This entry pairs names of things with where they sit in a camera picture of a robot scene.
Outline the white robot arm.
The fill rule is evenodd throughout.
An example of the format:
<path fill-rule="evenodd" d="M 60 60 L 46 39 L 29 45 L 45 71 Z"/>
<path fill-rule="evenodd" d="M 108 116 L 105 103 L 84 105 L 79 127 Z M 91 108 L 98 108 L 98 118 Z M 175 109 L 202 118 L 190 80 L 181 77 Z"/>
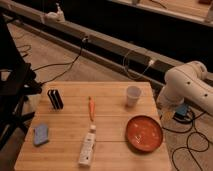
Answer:
<path fill-rule="evenodd" d="M 162 108 L 177 108 L 184 99 L 192 101 L 213 115 L 213 87 L 204 82 L 207 68 L 200 61 L 191 61 L 169 69 L 164 76 L 157 103 Z"/>

